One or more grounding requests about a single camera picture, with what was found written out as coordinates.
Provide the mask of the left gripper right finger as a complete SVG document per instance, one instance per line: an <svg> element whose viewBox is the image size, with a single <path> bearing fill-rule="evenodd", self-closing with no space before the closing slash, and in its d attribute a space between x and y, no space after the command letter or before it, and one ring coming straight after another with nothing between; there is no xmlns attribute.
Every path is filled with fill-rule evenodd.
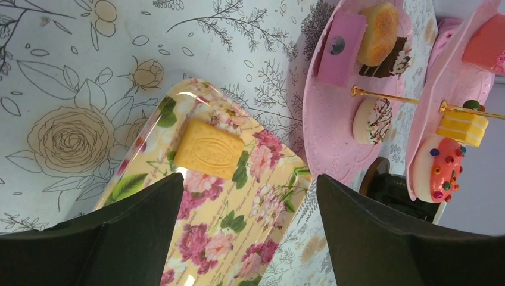
<svg viewBox="0 0 505 286"><path fill-rule="evenodd" d="M326 174L316 185L338 285L504 284L504 237L416 219Z"/></svg>

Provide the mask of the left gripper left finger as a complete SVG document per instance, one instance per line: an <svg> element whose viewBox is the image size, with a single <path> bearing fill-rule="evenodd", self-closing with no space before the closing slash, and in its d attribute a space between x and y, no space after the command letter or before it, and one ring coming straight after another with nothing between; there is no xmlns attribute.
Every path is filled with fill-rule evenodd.
<svg viewBox="0 0 505 286"><path fill-rule="evenodd" d="M183 197L173 173L43 231L1 237L2 285L158 285Z"/></svg>

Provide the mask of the black mug white inside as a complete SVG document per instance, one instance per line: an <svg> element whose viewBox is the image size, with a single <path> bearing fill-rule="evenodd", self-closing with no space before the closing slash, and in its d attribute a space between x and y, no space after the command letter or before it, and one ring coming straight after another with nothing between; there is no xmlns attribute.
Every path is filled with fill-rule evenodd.
<svg viewBox="0 0 505 286"><path fill-rule="evenodd" d="M436 225L445 209L445 205L441 203L411 200L406 179L402 175L376 174L370 179L363 180L359 193L399 212Z"/></svg>

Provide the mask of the red donut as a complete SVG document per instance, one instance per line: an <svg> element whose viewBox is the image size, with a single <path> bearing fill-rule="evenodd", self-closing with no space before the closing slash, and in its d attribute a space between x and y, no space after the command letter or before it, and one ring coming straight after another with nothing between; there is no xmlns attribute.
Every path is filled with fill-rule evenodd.
<svg viewBox="0 0 505 286"><path fill-rule="evenodd" d="M466 147L439 135L426 138L411 165L409 183L415 196L426 203L450 202L460 189Z"/></svg>

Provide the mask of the tan biscuit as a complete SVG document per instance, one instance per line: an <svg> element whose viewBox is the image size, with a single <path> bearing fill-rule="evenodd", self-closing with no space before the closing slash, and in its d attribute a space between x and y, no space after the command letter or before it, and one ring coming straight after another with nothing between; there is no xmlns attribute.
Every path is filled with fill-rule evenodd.
<svg viewBox="0 0 505 286"><path fill-rule="evenodd" d="M174 157L174 164L230 180L245 148L243 140L200 119L191 119Z"/></svg>

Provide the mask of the chocolate drizzle donut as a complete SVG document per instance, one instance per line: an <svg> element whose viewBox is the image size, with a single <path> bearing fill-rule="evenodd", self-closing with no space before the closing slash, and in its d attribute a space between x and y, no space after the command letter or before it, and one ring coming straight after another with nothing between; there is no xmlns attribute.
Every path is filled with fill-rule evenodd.
<svg viewBox="0 0 505 286"><path fill-rule="evenodd" d="M386 98L367 98L358 107L353 120L353 137L359 144L382 143L392 123L391 103Z"/></svg>

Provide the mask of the floral dessert tray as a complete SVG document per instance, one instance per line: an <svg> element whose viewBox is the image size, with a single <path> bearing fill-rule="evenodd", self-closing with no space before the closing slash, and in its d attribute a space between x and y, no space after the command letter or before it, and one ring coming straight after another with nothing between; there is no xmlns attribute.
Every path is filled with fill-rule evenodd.
<svg viewBox="0 0 505 286"><path fill-rule="evenodd" d="M244 147L229 179L176 162L192 119L236 135ZM139 131L98 201L105 207L180 173L184 192L160 285L258 285L304 200L307 165L219 88L202 79L171 87Z"/></svg>

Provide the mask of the yellow roll cake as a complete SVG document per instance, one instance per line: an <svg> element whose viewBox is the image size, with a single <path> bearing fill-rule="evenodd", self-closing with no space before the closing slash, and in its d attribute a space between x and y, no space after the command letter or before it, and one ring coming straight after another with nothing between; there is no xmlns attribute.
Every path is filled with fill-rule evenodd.
<svg viewBox="0 0 505 286"><path fill-rule="evenodd" d="M489 124L486 117L450 109L446 100L441 103L439 112L443 117L437 135L451 138L462 145L480 146Z"/></svg>

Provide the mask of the chocolate cake piece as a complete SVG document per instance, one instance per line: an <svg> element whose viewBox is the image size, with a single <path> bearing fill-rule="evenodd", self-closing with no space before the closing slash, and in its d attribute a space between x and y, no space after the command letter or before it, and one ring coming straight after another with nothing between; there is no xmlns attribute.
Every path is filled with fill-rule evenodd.
<svg viewBox="0 0 505 286"><path fill-rule="evenodd" d="M411 62L411 43L406 37L397 37L395 47L378 66L362 65L359 75L375 78L399 76L409 67Z"/></svg>

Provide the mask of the pink three-tier cake stand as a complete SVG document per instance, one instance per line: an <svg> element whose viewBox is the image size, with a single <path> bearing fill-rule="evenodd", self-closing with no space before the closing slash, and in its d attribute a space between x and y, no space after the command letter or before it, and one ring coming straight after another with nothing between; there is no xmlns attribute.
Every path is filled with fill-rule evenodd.
<svg viewBox="0 0 505 286"><path fill-rule="evenodd" d="M352 97L353 86L369 91L405 94L404 81L359 75L353 46L347 43L337 56L329 53L330 42L338 35L355 39L360 34L359 12L373 1L341 1L335 7L315 47L308 68L303 99L303 135L309 169L313 175L328 174L349 184L358 171L378 156L380 145L359 144L351 127L361 99ZM466 100L485 102L494 76L462 61L472 36L498 13L499 1L483 1L462 22L427 74L420 104L414 115L406 152L406 171L420 143L438 127L442 116L438 107L443 101L460 105Z"/></svg>

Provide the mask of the pink wafer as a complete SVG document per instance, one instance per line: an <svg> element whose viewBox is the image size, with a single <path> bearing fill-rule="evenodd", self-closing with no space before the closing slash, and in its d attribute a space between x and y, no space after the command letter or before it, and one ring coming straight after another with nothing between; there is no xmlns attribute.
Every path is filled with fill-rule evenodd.
<svg viewBox="0 0 505 286"><path fill-rule="evenodd" d="M364 15L343 12L335 14L328 37L323 43L317 74L319 82L342 88L348 85L366 27Z"/></svg>

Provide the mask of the orange round pastry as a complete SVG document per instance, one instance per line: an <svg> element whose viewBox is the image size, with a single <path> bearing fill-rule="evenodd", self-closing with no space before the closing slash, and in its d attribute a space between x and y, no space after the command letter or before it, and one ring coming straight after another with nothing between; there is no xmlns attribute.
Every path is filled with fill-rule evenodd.
<svg viewBox="0 0 505 286"><path fill-rule="evenodd" d="M399 15L389 2L367 7L359 12L366 17L367 27L357 54L357 61L367 66L378 66L395 47Z"/></svg>

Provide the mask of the strawberry cream cake slice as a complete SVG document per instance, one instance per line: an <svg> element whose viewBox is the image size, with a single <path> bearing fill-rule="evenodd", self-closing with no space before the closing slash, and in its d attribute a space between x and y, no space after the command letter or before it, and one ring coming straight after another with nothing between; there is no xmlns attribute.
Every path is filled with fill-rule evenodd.
<svg viewBox="0 0 505 286"><path fill-rule="evenodd" d="M504 14L495 15L474 34L462 61L504 76Z"/></svg>

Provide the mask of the floral tablecloth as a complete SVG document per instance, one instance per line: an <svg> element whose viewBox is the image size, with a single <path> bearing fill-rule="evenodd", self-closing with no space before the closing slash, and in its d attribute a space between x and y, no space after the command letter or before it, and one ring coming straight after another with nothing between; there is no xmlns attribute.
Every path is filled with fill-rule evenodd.
<svg viewBox="0 0 505 286"><path fill-rule="evenodd" d="M336 1L2 1L1 234L89 213L173 84L207 79L299 156Z"/></svg>

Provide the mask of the pink cloth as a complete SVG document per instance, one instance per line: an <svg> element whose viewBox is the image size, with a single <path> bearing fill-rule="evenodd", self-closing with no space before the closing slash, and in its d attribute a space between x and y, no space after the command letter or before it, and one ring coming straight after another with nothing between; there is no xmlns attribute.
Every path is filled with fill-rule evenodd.
<svg viewBox="0 0 505 286"><path fill-rule="evenodd" d="M457 18L444 18L439 21L438 34L432 47L426 74L429 74L431 72L435 62L443 52L447 42L450 40L453 33L457 30L461 23L462 21Z"/></svg>

